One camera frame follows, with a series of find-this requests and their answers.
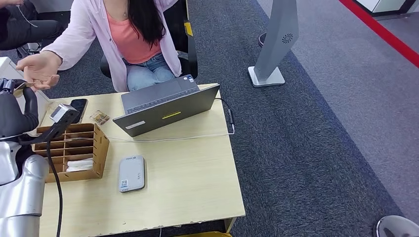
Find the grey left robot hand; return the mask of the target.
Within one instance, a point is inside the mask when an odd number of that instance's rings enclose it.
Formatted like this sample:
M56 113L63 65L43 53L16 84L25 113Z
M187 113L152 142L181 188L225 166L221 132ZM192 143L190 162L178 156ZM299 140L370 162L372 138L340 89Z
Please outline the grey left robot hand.
M14 90L23 85L21 79L0 79L0 139L19 136L34 130L39 124L38 101L30 87L23 87L25 110L22 112Z

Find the person's right hand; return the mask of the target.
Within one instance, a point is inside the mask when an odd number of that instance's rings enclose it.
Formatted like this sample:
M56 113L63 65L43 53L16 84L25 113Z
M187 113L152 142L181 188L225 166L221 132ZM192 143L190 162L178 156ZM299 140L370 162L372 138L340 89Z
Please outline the person's right hand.
M34 83L33 91L51 89L58 84L57 74L62 58L51 51L27 56L16 65L16 70L23 71L24 80Z

